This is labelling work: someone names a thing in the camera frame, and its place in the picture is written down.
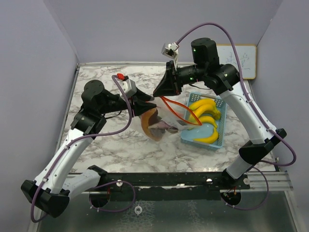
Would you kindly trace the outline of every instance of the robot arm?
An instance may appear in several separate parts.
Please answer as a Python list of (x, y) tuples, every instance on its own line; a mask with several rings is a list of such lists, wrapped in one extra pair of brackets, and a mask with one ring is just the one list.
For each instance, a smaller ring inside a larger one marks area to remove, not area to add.
[[(136, 88), (134, 81), (121, 75), (119, 77), (123, 79), (120, 86), (129, 99), (134, 116), (156, 108), (155, 104), (147, 102), (153, 97)], [(83, 105), (52, 160), (33, 181), (26, 180), (21, 186), (29, 202), (34, 200), (38, 208), (54, 218), (66, 209), (70, 199), (98, 185), (103, 173), (96, 167), (89, 167), (86, 172), (72, 179), (66, 178), (82, 152), (102, 130), (106, 123), (104, 115), (128, 109), (119, 94), (105, 90), (103, 83), (98, 80), (85, 85), (82, 99)]]
[[(169, 47), (172, 51), (168, 51), (166, 54), (174, 54), (172, 46)], [(166, 73), (154, 90), (154, 97), (179, 95), (184, 85), (203, 81), (232, 108), (250, 138), (250, 141), (240, 148), (239, 157), (223, 172), (227, 181), (233, 182), (257, 164), (279, 143), (279, 139), (269, 130), (275, 131), (281, 138), (286, 136), (286, 132), (271, 124), (250, 97), (251, 103), (254, 104), (263, 120), (268, 123), (270, 129), (263, 125), (250, 106), (250, 102), (245, 98), (237, 69), (231, 64), (222, 65), (219, 63), (215, 41), (209, 38), (200, 38), (192, 41), (191, 47), (195, 65), (176, 69), (174, 61), (167, 62)]]

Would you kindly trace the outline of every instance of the light blue plastic bin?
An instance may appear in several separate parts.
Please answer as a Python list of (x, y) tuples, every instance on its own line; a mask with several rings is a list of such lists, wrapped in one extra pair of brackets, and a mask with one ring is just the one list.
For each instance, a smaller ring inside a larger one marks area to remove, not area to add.
[[(223, 147), (223, 138), (225, 134), (226, 103), (220, 97), (213, 97), (198, 92), (191, 92), (189, 95), (187, 106), (189, 107), (189, 105), (191, 105), (192, 103), (203, 98), (213, 99), (216, 102), (217, 109), (221, 112), (221, 118), (219, 120), (216, 120), (216, 123), (218, 125), (217, 131), (219, 132), (219, 138), (213, 144), (206, 144), (194, 141), (193, 139), (207, 138), (212, 135), (214, 126), (210, 123), (203, 123), (203, 125), (200, 127), (191, 130), (183, 130), (181, 132), (181, 142), (184, 144), (191, 144), (193, 146), (206, 148), (209, 150), (217, 150)], [(189, 116), (190, 113), (187, 111), (185, 113), (185, 119), (188, 120)]]

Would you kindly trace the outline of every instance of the white cylinder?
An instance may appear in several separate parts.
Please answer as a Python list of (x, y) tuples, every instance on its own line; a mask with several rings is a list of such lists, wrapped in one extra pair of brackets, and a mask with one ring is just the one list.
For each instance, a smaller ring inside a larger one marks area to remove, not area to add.
[(244, 174), (252, 164), (247, 163), (242, 159), (241, 156), (238, 156), (233, 163), (228, 166), (226, 172), (233, 178), (238, 179), (242, 174)]

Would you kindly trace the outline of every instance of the whiteboard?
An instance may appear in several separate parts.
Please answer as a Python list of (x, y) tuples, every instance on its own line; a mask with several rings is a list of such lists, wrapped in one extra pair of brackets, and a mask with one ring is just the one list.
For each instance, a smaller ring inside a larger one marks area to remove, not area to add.
[[(237, 70), (236, 58), (230, 45), (217, 45), (221, 64), (232, 64)], [(254, 79), (256, 76), (256, 46), (237, 45), (236, 50), (240, 59), (244, 79)]]

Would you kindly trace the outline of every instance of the orange strap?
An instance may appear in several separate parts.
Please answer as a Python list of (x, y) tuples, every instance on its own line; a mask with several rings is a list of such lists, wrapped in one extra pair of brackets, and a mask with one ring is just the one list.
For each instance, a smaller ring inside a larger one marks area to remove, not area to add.
[[(167, 106), (167, 108), (179, 119), (181, 119), (182, 121), (188, 123), (188, 124), (192, 124), (192, 125), (197, 125), (197, 126), (201, 126), (202, 123), (200, 122), (200, 120), (198, 119), (198, 117), (193, 113), (193, 111), (191, 109), (189, 109), (187, 106), (179, 103), (179, 102), (176, 102), (176, 101), (172, 101), (170, 99), (167, 99), (166, 97), (162, 96), (161, 97), (162, 101), (164, 102), (164, 104)], [(189, 122), (187, 120), (185, 120), (184, 118), (180, 117), (171, 107), (170, 105), (167, 103), (167, 102), (170, 102), (170, 103), (173, 103), (173, 104), (176, 104), (176, 105), (179, 105), (183, 108), (185, 108), (187, 111), (190, 112), (190, 114), (192, 114), (192, 116), (194, 117), (194, 119), (198, 122), (198, 124), (195, 124), (195, 123), (192, 123), (192, 122)]]

